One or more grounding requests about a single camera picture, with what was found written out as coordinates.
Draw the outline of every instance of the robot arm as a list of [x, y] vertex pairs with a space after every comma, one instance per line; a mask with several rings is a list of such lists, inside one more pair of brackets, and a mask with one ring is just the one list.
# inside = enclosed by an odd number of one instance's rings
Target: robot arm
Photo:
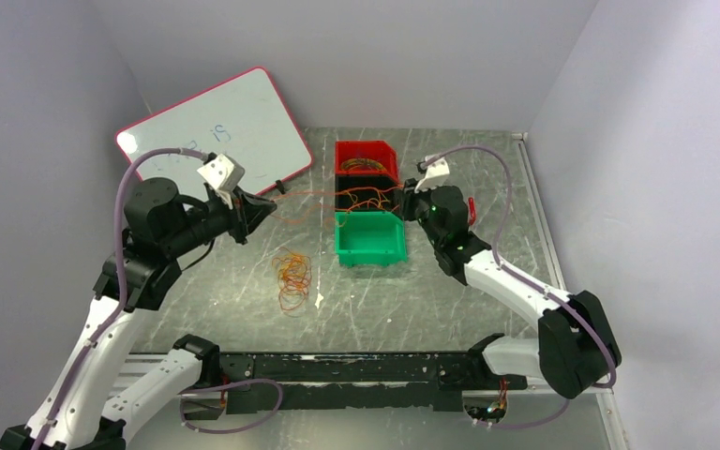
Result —
[[[167, 291], [180, 278], [177, 259], [224, 233], [245, 244], [247, 236], [277, 208], [238, 187], [244, 170], [224, 156], [212, 156], [199, 172], [206, 181], [206, 202], [180, 195], [175, 183], [166, 178], [144, 180], [135, 187], [124, 206], [128, 224], [123, 232], [125, 308], [94, 345], [89, 340], [92, 330], [118, 305], [117, 261], [112, 255], [103, 264], [82, 333], [52, 391], [25, 426], [4, 433], [0, 448], [122, 450], [170, 398], [192, 385], [221, 384], [219, 347], [187, 336], [175, 343], [156, 369], [106, 401], [139, 331], [158, 314]], [[84, 347], [90, 348], [79, 363]], [[55, 420], [49, 422], [46, 417], [63, 380], [76, 364], [81, 364], [79, 375], [61, 398]]]
[[[602, 341], [614, 366], [620, 364], [619, 347], [596, 296], [555, 289], [498, 257], [470, 231], [469, 206], [459, 188], [443, 186], [445, 161], [438, 159], [421, 172], [425, 178], [407, 180], [399, 194], [404, 220], [420, 224], [446, 275], [500, 300], [538, 333], [533, 339], [499, 337], [489, 342], [483, 355], [492, 373], [541, 378], [563, 397], [575, 398], [608, 374], [608, 355], [594, 338]], [[574, 313], [596, 336], [580, 326]]]

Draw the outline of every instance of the cable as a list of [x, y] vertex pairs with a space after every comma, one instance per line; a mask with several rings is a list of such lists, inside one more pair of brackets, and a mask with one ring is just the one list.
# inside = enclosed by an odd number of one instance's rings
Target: cable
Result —
[[386, 171], [380, 161], [367, 157], [353, 157], [340, 163], [342, 171]]
[[[378, 208], [380, 208], [380, 209], [384, 209], [384, 208], [382, 207], [383, 203], [390, 203], [390, 201], [389, 201], [385, 196], [383, 196], [383, 194], [388, 193], [388, 192], [390, 192], [390, 191], [392, 191], [392, 190], [395, 190], [395, 189], [399, 189], [399, 188], [401, 188], [401, 185], [389, 187], [389, 188], [387, 188], [387, 189], [378, 189], [378, 188], [376, 188], [376, 187], [350, 187], [350, 188], [348, 188], [348, 189], [344, 189], [344, 190], [341, 190], [341, 191], [338, 191], [338, 192], [335, 192], [335, 193], [333, 193], [333, 192], [327, 192], [327, 191], [323, 191], [323, 190], [302, 190], [302, 191], [288, 192], [288, 193], [285, 193], [285, 194], [282, 194], [282, 195], [277, 195], [277, 196], [275, 196], [275, 197], [272, 197], [270, 200], [276, 201], [276, 200], [284, 199], [284, 198], [286, 198], [286, 197], [290, 197], [290, 196], [293, 196], [293, 195], [320, 195], [320, 194], [321, 194], [321, 195], [348, 195], [348, 196], [350, 196], [350, 199], [352, 199], [353, 205], [350, 206], [348, 209], [337, 209], [337, 208], [334, 208], [335, 211], [339, 211], [339, 212], [351, 212], [353, 209], [355, 209], [355, 208], [357, 208], [357, 207], [360, 207], [360, 206], [363, 206], [363, 205], [371, 205], [371, 206], [378, 207]], [[358, 201], [357, 196], [353, 194], [353, 192], [358, 191], [358, 190], [374, 190], [374, 191], [377, 192], [378, 198], [376, 198], [376, 199], [372, 198], [372, 199], [368, 199], [368, 200], [366, 200], [366, 201], [363, 201], [363, 202], [358, 203], [358, 202], [357, 202], [357, 201]], [[317, 203], [312, 204], [312, 205], [302, 214], [302, 216], [299, 217], [299, 218], [286, 218], [286, 217], [278, 216], [278, 215], [275, 215], [275, 214], [270, 215], [270, 217], [276, 218], [276, 219], [278, 219], [278, 220], [282, 220], [282, 221], [284, 221], [284, 222], [286, 222], [286, 223], [289, 223], [289, 224], [292, 224], [292, 225], [297, 225], [297, 224], [303, 223], [303, 222], [310, 216], [310, 214], [311, 214], [313, 211], [315, 211], [315, 210], [317, 210], [317, 209], [320, 209], [319, 206], [320, 206], [321, 208], [329, 208], [329, 207], [331, 207], [331, 206], [322, 204], [321, 202], [317, 202]], [[389, 212], [394, 212], [394, 211], [396, 211], [397, 209], [398, 209], [398, 205], [395, 205]]]
[[45, 442], [45, 438], [48, 436], [48, 433], [51, 430], [51, 426], [56, 420], [56, 415], [59, 414], [59, 408], [61, 407], [65, 399], [68, 397], [70, 388], [76, 381], [79, 371], [81, 371], [84, 359], [86, 359], [86, 356], [87, 354], [89, 354], [90, 350], [95, 347], [98, 339], [103, 335], [103, 333], [110, 326], [112, 326], [114, 321], [117, 320], [117, 316], [120, 315], [120, 311], [125, 309], [126, 304], [128, 303], [126, 260], [125, 255], [123, 254], [123, 204], [125, 203], [128, 191], [128, 182], [130, 181], [131, 176], [133, 176], [133, 174], [136, 172], [139, 166], [142, 165], [143, 162], [145, 162], [149, 158], [157, 157], [159, 155], [183, 155], [186, 157], [201, 159], [203, 162], [205, 162], [208, 158], [207, 155], [201, 152], [198, 152], [196, 150], [190, 150], [187, 148], [159, 148], [140, 155], [126, 169], [126, 172], [123, 174], [122, 180], [120, 180], [120, 186], [117, 188], [117, 199], [114, 204], [113, 213], [114, 229], [112, 236], [114, 238], [114, 258], [117, 265], [117, 284], [119, 286], [120, 292], [120, 298], [118, 300], [117, 307], [115, 307], [114, 311], [112, 311], [109, 317], [107, 317], [106, 320], [104, 320], [103, 323], [95, 329], [93, 334], [90, 335], [89, 339], [87, 339], [88, 345], [84, 345], [84, 347], [82, 347], [82, 349], [79, 351], [79, 354], [77, 354], [76, 357], [73, 359], [72, 364], [70, 364], [70, 369], [67, 371], [67, 375], [65, 375], [65, 378], [62, 380], [62, 383], [59, 386], [59, 391], [57, 391], [56, 393], [56, 398], [53, 400], [51, 408], [48, 410], [48, 414], [46, 414], [45, 423], [37, 433], [37, 437], [35, 438], [35, 441], [32, 444], [30, 450], [38, 450], [39, 447]]
[[201, 427], [195, 427], [189, 421], [186, 419], [186, 414], [184, 413], [184, 402], [181, 401], [181, 405], [179, 407], [179, 412], [181, 414], [181, 425], [191, 429], [192, 431], [205, 433], [205, 434], [233, 434], [233, 433], [239, 433], [241, 431], [247, 431], [248, 429], [255, 428], [267, 420], [271, 419], [273, 415], [275, 415], [279, 409], [280, 405], [283, 403], [283, 386], [280, 385], [279, 382], [276, 382], [274, 380], [269, 380], [267, 378], [255, 378], [252, 380], [244, 380], [242, 382], [229, 382], [227, 384], [222, 384], [221, 386], [215, 386], [215, 387], [206, 387], [204, 389], [189, 389], [187, 391], [182, 392], [181, 394], [197, 394], [197, 393], [206, 393], [206, 392], [218, 392], [218, 391], [224, 391], [226, 389], [234, 389], [235, 387], [241, 387], [246, 386], [249, 384], [256, 384], [256, 383], [263, 383], [263, 384], [271, 384], [276, 387], [277, 389], [277, 403], [275, 404], [275, 407], [272, 408], [272, 411], [269, 412], [269, 414], [265, 415], [261, 419], [249, 424], [244, 425], [243, 427], [238, 428], [232, 428], [232, 429], [209, 429], [209, 428], [201, 428]]
[[488, 426], [491, 428], [497, 428], [497, 429], [527, 429], [527, 428], [535, 428], [535, 427], [541, 427], [544, 424], [547, 424], [549, 422], [553, 422], [556, 420], [560, 415], [564, 414], [564, 412], [567, 411], [567, 408], [570, 406], [570, 400], [567, 398], [564, 399], [564, 403], [562, 404], [561, 408], [559, 408], [558, 411], [554, 412], [553, 414], [549, 415], [548, 417], [535, 420], [533, 422], [528, 422], [525, 424], [492, 424], [487, 422]]
[[498, 404], [499, 406], [501, 406], [501, 408], [506, 409], [506, 403], [508, 401], [509, 382], [504, 377], [501, 377], [501, 380], [499, 381]]
[[186, 405], [199, 406], [199, 407], [203, 408], [204, 410], [219, 411], [219, 412], [224, 410], [224, 408], [222, 408], [221, 406], [206, 405], [205, 403], [201, 403], [199, 401], [194, 401], [194, 400], [181, 400], [181, 403], [186, 404]]
[[[594, 387], [602, 387], [602, 388], [609, 388], [614, 385], [614, 383], [617, 381], [617, 366], [614, 364], [614, 358], [611, 356], [611, 352], [608, 351], [608, 348], [606, 347], [606, 344], [603, 343], [603, 339], [601, 339], [597, 333], [594, 331], [591, 325], [589, 325], [586, 320], [584, 320], [583, 317], [581, 317], [580, 314], [578, 314], [577, 311], [575, 311], [572, 307], [567, 305], [566, 302], [564, 302], [559, 296], [557, 296], [555, 293], [551, 292], [550, 290], [544, 290], [539, 284], [531, 281], [530, 279], [522, 276], [517, 271], [509, 267], [508, 265], [501, 262], [501, 257], [498, 254], [498, 243], [501, 240], [501, 234], [503, 233], [503, 226], [506, 223], [506, 218], [509, 215], [509, 209], [512, 206], [512, 195], [513, 195], [513, 183], [512, 183], [512, 174], [509, 171], [509, 166], [506, 165], [506, 161], [503, 160], [503, 157], [499, 155], [495, 150], [482, 146], [482, 145], [461, 145], [459, 147], [454, 147], [452, 149], [446, 150], [439, 155], [430, 158], [428, 161], [424, 162], [424, 166], [429, 166], [433, 162], [437, 161], [440, 158], [445, 158], [448, 155], [454, 154], [456, 152], [459, 152], [461, 150], [480, 150], [482, 152], [485, 152], [494, 158], [498, 159], [498, 162], [501, 163], [501, 166], [503, 167], [503, 174], [506, 177], [506, 201], [503, 206], [503, 215], [501, 217], [501, 223], [498, 225], [498, 229], [495, 231], [495, 236], [492, 239], [492, 257], [495, 260], [495, 263], [498, 264], [501, 269], [512, 276], [513, 278], [517, 279], [521, 283], [525, 284], [526, 286], [529, 286], [530, 288], [534, 289], [540, 294], [544, 294], [552, 300], [554, 303], [557, 303], [562, 309], [567, 311], [568, 314], [581, 326], [581, 328], [586, 331], [590, 338], [594, 341], [594, 344], [597, 346], [597, 348], [600, 350], [601, 354], [603, 354], [603, 358], [606, 360], [606, 365], [608, 366], [608, 381], [607, 382], [596, 382], [592, 386]], [[567, 401], [567, 404], [565, 404], [558, 413], [552, 414], [547, 419], [547, 422], [555, 419], [556, 417], [559, 417], [564, 413], [564, 411], [567, 410], [567, 406], [569, 405], [569, 400]], [[532, 422], [530, 424], [523, 424], [521, 426], [517, 426], [518, 428], [509, 428], [509, 429], [523, 429], [523, 428], [531, 428], [531, 427], [538, 427], [540, 425], [544, 425], [545, 423], [543, 420], [538, 420], [536, 422]]]
[[310, 258], [283, 247], [287, 255], [272, 260], [277, 269], [280, 292], [277, 300], [283, 312], [291, 312], [305, 304], [310, 294]]
[[205, 204], [204, 201], [202, 201], [202, 200], [200, 200], [200, 199], [197, 199], [197, 198], [194, 198], [194, 197], [192, 197], [192, 196], [190, 196], [190, 195], [178, 194], [178, 195], [175, 196], [175, 201], [176, 201], [176, 202], [179, 202], [179, 203], [181, 203], [181, 204], [185, 204], [185, 205], [191, 206], [191, 207], [193, 207], [193, 208], [197, 208], [198, 210], [200, 210], [200, 211], [203, 212], [204, 214], [208, 214], [208, 205]]
[[203, 255], [201, 255], [200, 258], [190, 262], [189, 265], [187, 265], [186, 267], [183, 268], [183, 270], [181, 270], [181, 272], [186, 272], [188, 269], [194, 267], [195, 265], [200, 263], [202, 260], [204, 260], [205, 257], [207, 257], [209, 253], [211, 253], [211, 250], [214, 249], [214, 243], [216, 241], [217, 241], [216, 239], [211, 239], [211, 242], [208, 244], [208, 248], [205, 250], [205, 253]]

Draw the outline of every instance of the green bin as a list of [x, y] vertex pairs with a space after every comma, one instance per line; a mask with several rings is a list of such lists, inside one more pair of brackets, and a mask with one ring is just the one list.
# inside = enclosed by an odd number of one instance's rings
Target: green bin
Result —
[[387, 211], [337, 212], [336, 254], [349, 267], [407, 261], [404, 222]]

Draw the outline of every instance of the whiteboard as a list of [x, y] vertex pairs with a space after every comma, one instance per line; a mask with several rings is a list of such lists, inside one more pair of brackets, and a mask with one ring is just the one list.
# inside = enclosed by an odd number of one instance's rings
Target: whiteboard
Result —
[[[129, 161], [161, 147], [225, 154], [246, 169], [239, 186], [252, 193], [273, 188], [310, 167], [313, 155], [263, 67], [255, 67], [170, 108], [121, 129], [117, 146]], [[205, 200], [201, 162], [191, 157], [152, 157], [142, 179], [163, 176], [183, 194]]]

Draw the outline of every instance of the black metal base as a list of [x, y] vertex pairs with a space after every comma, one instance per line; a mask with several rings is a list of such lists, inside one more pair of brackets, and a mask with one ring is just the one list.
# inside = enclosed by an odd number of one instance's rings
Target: black metal base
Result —
[[[126, 450], [126, 441], [123, 439], [123, 427], [125, 421], [112, 422], [104, 417], [100, 418], [99, 427], [95, 439], [83, 447], [70, 450]], [[29, 450], [35, 442], [31, 438], [31, 428], [26, 425], [9, 427], [4, 431], [0, 440], [1, 450]], [[40, 450], [66, 450], [64, 443], [57, 442], [53, 446], [41, 444]]]
[[[227, 352], [222, 369], [232, 382], [270, 378], [283, 384], [281, 410], [409, 408], [464, 411], [462, 391], [495, 390], [501, 377], [473, 352], [289, 353]], [[506, 376], [509, 389], [525, 377]], [[227, 414], [271, 410], [278, 392], [253, 385], [231, 390]]]

